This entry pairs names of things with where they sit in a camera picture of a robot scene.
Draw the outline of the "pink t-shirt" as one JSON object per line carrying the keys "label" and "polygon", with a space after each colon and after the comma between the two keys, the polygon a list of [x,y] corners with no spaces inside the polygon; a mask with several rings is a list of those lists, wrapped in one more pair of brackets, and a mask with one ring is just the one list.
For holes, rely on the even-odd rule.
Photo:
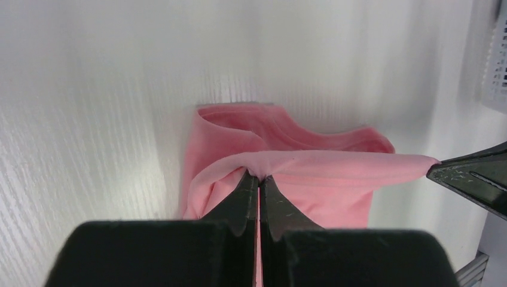
{"label": "pink t-shirt", "polygon": [[[197,108],[185,155],[181,213],[202,219],[245,172],[272,176],[281,193],[323,230],[284,237],[296,260],[291,286],[438,286],[447,257],[428,233],[370,230],[374,191],[423,177],[432,157],[397,154],[371,127],[323,135],[280,106]],[[262,283],[258,198],[256,285]]]}

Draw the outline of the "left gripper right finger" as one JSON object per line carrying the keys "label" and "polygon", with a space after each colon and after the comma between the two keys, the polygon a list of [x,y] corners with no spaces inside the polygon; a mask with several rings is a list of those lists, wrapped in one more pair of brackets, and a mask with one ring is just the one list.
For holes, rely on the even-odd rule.
{"label": "left gripper right finger", "polygon": [[284,235],[292,231],[320,231],[323,227],[285,197],[272,176],[266,177],[259,187],[262,283],[291,286],[291,265],[297,258]]}

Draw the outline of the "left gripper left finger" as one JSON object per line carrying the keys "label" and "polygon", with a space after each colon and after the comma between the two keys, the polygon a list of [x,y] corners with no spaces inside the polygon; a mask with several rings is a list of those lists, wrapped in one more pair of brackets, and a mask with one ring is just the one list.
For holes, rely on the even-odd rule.
{"label": "left gripper left finger", "polygon": [[258,178],[245,172],[235,187],[202,221],[215,224],[212,277],[215,286],[255,286]]}

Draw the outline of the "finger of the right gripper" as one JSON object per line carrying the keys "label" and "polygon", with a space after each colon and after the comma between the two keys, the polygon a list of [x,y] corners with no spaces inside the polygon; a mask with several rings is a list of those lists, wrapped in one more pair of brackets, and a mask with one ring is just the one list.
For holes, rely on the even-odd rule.
{"label": "finger of the right gripper", "polygon": [[434,164],[426,177],[506,220],[506,142]]}

